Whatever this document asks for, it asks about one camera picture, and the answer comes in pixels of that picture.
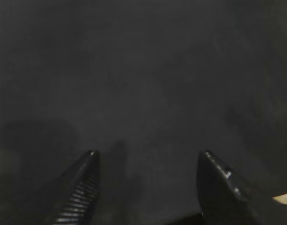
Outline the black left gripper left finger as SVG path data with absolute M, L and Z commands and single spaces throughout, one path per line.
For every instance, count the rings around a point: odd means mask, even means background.
M 90 225 L 100 194 L 100 152 L 87 151 L 5 225 Z

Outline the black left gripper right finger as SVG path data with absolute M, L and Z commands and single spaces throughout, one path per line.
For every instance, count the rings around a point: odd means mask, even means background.
M 207 225 L 287 225 L 287 204 L 270 197 L 214 153 L 199 153 L 197 194 Z

